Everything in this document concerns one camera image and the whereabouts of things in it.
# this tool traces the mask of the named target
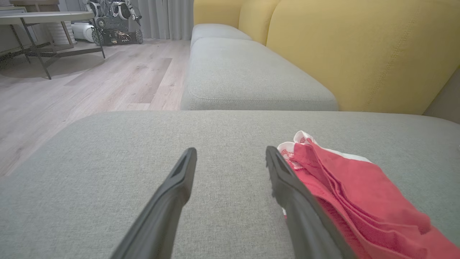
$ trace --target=table leg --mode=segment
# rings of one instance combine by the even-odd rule
[[[101,47],[102,56],[105,58],[104,49],[102,49],[102,41],[101,41],[101,38],[99,37],[99,29],[96,26],[96,19],[95,18],[92,20],[92,25],[94,26],[94,29],[96,30],[96,35],[98,36],[98,40],[101,43],[100,47]]]
[[[67,36],[67,40],[69,41],[69,44],[74,47],[74,44],[72,43],[72,39],[70,38],[69,31],[67,30],[67,26],[65,25],[65,22],[61,22],[62,28],[64,29],[65,35]]]
[[[26,56],[27,62],[29,62],[29,64],[30,64],[29,56],[27,55],[27,53],[26,53],[26,51],[24,49],[24,46],[21,43],[21,40],[19,39],[19,36],[16,33],[16,30],[14,29],[14,26],[12,24],[10,24],[10,27],[11,27],[11,30],[13,31],[13,33],[14,33],[14,36],[16,37],[17,42],[19,43],[19,46],[21,46],[21,50],[23,51],[24,55]]]
[[[27,36],[29,36],[29,40],[30,40],[30,42],[32,43],[32,49],[34,50],[35,54],[37,55],[38,60],[40,61],[41,67],[43,67],[43,70],[45,70],[46,75],[48,76],[48,79],[51,80],[50,73],[48,73],[48,69],[46,69],[45,63],[43,63],[43,60],[41,59],[40,52],[38,51],[37,46],[36,46],[35,43],[34,43],[34,39],[33,39],[32,36],[30,35],[30,32],[29,32],[29,30],[27,29],[27,25],[26,25],[26,23],[24,22],[24,19],[23,19],[23,18],[21,18],[21,22],[23,23],[24,28],[26,29]]]

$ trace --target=sofa cushion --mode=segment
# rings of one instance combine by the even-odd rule
[[[192,30],[192,40],[190,47],[195,41],[201,38],[229,38],[240,40],[251,40],[251,37],[235,27],[225,24],[197,24]]]
[[[184,84],[183,110],[337,110],[329,90],[255,41],[198,40]]]
[[[110,112],[54,136],[0,179],[0,258],[108,258],[182,152],[197,149],[173,258],[294,258],[265,148],[298,130],[367,157],[460,245],[460,125],[356,112]]]

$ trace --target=metal table frame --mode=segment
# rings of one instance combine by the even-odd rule
[[[27,24],[25,23],[24,18],[21,17],[20,19],[25,28],[27,36],[29,37],[29,40],[32,43],[32,46],[30,47],[32,51],[26,51],[21,41],[19,40],[19,36],[17,35],[16,30],[13,27],[13,24],[10,24],[11,30],[13,31],[14,36],[16,37],[16,40],[19,43],[19,46],[21,47],[22,53],[24,53],[24,55],[26,56],[26,59],[29,62],[29,64],[31,63],[29,57],[38,57],[38,60],[40,61],[40,64],[43,67],[43,70],[45,70],[45,73],[49,79],[51,79],[51,76],[50,76],[50,73],[48,72],[47,67],[49,67],[52,63],[54,63],[58,58],[75,56],[75,55],[86,54],[86,53],[93,53],[93,52],[102,52],[102,56],[105,58],[105,53],[104,53],[104,50],[102,49],[102,45],[96,48],[81,49],[81,50],[67,51],[67,52],[61,52],[61,53],[57,53],[55,48],[43,48],[43,49],[37,48],[37,46],[34,43],[34,39],[30,35],[30,32],[27,29],[27,27],[36,25],[39,23]],[[64,29],[65,35],[67,36],[67,40],[69,41],[70,47],[73,47],[73,43],[70,38],[69,31],[67,30],[67,26],[65,25],[65,22],[61,21],[61,24],[62,24],[62,28]],[[96,33],[96,34],[98,36],[99,42],[101,42],[101,39],[99,38],[100,37],[99,33]],[[46,62],[43,62],[42,57],[46,57],[50,59],[47,60]]]

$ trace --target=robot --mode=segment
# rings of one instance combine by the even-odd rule
[[[97,29],[93,30],[92,38],[96,45],[142,44],[144,41],[140,29],[128,32],[129,18],[139,25],[142,18],[136,15],[131,0],[83,0],[83,4],[88,12],[94,13],[96,24],[93,25]]]

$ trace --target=yellow cushion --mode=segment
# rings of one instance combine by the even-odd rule
[[[343,111],[422,114],[460,64],[460,1],[283,0],[267,47]]]
[[[226,24],[238,28],[241,5],[245,0],[195,0],[193,22],[197,24]]]
[[[271,15],[280,0],[247,0],[240,11],[238,29],[263,45],[267,43]]]

